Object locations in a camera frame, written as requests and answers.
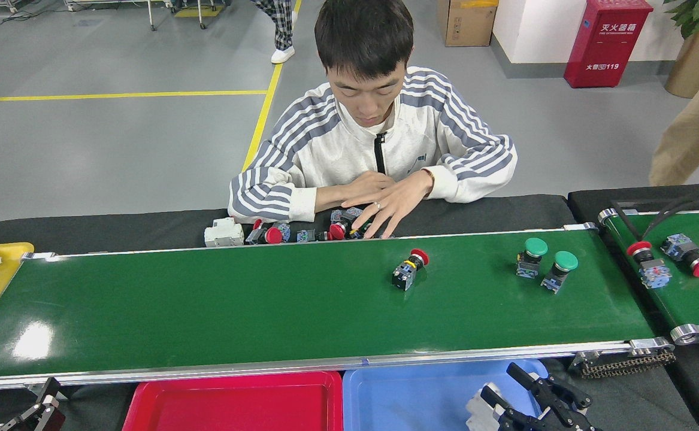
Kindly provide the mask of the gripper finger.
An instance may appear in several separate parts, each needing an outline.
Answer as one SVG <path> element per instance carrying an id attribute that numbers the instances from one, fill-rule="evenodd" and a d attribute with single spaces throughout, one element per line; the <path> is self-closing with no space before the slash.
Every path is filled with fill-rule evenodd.
<path id="1" fill-rule="evenodd" d="M 514 409 L 489 385 L 481 389 L 480 397 L 492 407 L 492 417 L 498 423 L 497 430 L 544 430 L 544 424 L 539 419 Z"/>
<path id="2" fill-rule="evenodd" d="M 17 417 L 4 423 L 2 430 L 60 430 L 65 415 L 59 410 L 56 399 L 60 389 L 54 377 L 46 379 L 35 403 Z"/>
<path id="3" fill-rule="evenodd" d="M 591 406 L 590 395 L 552 374 L 546 378 L 529 374 L 514 362 L 510 363 L 506 372 L 531 393 L 541 408 L 549 408 L 556 415 L 571 415 L 573 412 L 584 415 Z"/>

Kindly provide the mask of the person's left hand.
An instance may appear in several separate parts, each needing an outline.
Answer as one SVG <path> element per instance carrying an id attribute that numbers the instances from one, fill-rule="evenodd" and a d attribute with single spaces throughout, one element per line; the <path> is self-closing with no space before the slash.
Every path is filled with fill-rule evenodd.
<path id="1" fill-rule="evenodd" d="M 344 207 L 356 207 L 365 204 L 365 210 L 355 219 L 355 226 L 371 224 L 365 232 L 366 238 L 376 236 L 390 238 L 401 220 L 409 215 L 422 200 L 433 190 L 434 178 L 428 170 L 419 170 L 409 177 L 395 182 L 379 193 L 372 193 L 346 202 Z"/>

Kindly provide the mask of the person's right hand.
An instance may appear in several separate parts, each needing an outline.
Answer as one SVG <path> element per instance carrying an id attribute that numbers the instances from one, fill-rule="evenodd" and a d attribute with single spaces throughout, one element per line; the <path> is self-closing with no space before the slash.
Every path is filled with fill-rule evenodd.
<path id="1" fill-rule="evenodd" d="M 379 193 L 393 185 L 395 185 L 395 180 L 388 175 L 368 170 L 351 183 L 343 186 L 342 204 L 372 193 Z"/>

